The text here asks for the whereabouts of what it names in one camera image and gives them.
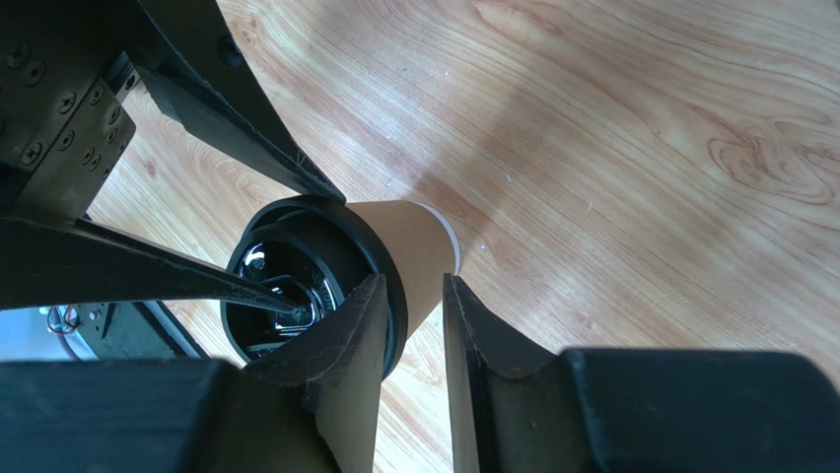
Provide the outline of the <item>single white paper cup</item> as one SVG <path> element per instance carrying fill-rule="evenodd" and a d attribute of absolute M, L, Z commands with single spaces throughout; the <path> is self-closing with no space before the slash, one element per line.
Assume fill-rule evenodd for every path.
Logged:
<path fill-rule="evenodd" d="M 412 336 L 441 302 L 444 276 L 459 271 L 455 230 L 443 214 L 412 201 L 357 202 L 349 209 L 373 229 L 395 263 Z"/>

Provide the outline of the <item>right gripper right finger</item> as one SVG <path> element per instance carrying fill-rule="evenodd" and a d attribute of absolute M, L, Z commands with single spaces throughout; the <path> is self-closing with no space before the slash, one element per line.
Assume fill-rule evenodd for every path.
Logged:
<path fill-rule="evenodd" d="M 782 352 L 554 354 L 446 275 L 457 472 L 835 472 L 839 395 Z"/>

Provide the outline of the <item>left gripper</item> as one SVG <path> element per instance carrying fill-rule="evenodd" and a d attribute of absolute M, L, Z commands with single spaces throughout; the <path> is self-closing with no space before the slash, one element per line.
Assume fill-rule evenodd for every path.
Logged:
<path fill-rule="evenodd" d="M 2 211 L 76 219 L 104 186 L 136 130 L 123 83 L 106 78 L 122 67 L 110 34 L 190 135 L 301 194 L 344 201 L 283 123 L 217 2 L 103 1 L 96 11 L 90 1 L 4 1 Z M 2 216 L 2 308 L 154 300 L 299 311 L 257 283 L 88 221 Z"/>

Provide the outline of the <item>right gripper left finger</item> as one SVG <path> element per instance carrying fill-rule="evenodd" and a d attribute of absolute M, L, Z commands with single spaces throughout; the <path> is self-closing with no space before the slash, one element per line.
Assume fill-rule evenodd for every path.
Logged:
<path fill-rule="evenodd" d="M 5 363 L 5 472 L 369 472 L 387 326 L 383 275 L 273 355 Z"/>

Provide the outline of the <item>single black cup lid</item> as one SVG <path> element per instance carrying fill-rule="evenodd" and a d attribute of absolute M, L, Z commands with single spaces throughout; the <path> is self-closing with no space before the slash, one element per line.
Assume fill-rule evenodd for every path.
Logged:
<path fill-rule="evenodd" d="M 225 333 L 245 362 L 265 357 L 335 313 L 369 275 L 385 275 L 383 375 L 396 368 L 408 338 L 403 281 L 384 239 L 347 205 L 315 196 L 266 205 L 246 225 L 227 270 L 301 310 L 291 316 L 222 302 Z"/>

